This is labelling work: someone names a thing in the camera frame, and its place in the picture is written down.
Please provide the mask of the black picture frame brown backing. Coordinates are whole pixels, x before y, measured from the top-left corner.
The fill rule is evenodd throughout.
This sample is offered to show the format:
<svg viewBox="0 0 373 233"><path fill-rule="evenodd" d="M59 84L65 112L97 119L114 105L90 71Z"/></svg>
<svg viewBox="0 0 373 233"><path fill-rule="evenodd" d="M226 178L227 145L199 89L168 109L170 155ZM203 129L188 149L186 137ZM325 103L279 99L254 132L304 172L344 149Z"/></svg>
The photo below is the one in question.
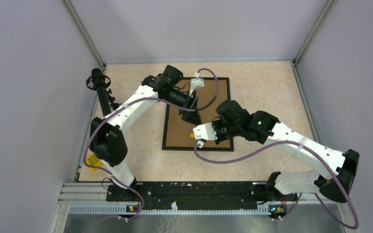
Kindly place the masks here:
<svg viewBox="0 0 373 233"><path fill-rule="evenodd" d="M217 120L218 114L216 108L225 100L229 100L230 97L230 79L228 77L218 78L219 94L215 102L207 109L200 111L200 116L203 123L210 123L212 120ZM205 77L204 87L197 90L197 96L199 98L198 106L205 106L213 98L213 94L216 90L216 84L214 78ZM178 109L168 105L166 107L164 133L163 133L163 150L184 150L192 151L196 145L195 138L191 137L193 133L194 125L187 123L182 120L182 117L178 114ZM234 141L227 139L215 144L213 141L205 143L202 148L203 151L234 151Z"/></svg>

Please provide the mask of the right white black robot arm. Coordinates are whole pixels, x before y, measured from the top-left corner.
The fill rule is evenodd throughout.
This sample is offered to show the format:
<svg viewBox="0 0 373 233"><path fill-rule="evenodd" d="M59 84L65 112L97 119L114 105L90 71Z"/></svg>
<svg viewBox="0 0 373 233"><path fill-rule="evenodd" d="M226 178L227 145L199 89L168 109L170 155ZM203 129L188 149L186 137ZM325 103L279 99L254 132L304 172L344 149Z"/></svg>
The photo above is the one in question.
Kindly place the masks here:
<svg viewBox="0 0 373 233"><path fill-rule="evenodd" d="M220 118L213 127L218 141L240 136L266 148L275 147L312 168L309 172L272 173L265 187L269 199L278 200L292 193L319 193L338 203L347 202L359 163L357 151L342 152L319 144L265 111L250 114L235 100L225 100L216 112Z"/></svg>

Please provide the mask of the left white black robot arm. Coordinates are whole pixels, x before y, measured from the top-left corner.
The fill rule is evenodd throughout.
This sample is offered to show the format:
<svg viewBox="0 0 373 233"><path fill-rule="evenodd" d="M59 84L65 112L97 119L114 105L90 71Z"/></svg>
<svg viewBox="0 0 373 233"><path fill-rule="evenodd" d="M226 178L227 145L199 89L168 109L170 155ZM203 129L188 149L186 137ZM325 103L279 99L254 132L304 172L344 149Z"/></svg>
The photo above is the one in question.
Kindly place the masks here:
<svg viewBox="0 0 373 233"><path fill-rule="evenodd" d="M118 186L118 195L124 200L132 200L136 196L133 185L136 179L125 161L128 154L125 135L144 112L163 102L178 108L183 115L192 115L187 118L188 123L201 123L196 90L204 86L204 80L196 72L190 80L190 90L185 93L177 87L182 78L180 70L168 65L163 73L146 77L116 110L91 122L88 149L104 164L104 170Z"/></svg>

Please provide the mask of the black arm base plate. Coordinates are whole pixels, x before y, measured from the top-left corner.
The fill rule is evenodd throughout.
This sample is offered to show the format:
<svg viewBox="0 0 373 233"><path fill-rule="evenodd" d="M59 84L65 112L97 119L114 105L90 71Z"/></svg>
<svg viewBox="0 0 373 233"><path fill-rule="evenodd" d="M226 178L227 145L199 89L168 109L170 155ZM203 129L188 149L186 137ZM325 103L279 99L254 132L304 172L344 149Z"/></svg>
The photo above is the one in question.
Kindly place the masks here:
<svg viewBox="0 0 373 233"><path fill-rule="evenodd" d="M107 201L138 201L142 196L145 201L163 197L235 197L244 201L295 201L296 194L283 195L266 182L233 181L233 182L133 182L129 189L116 184L108 186Z"/></svg>

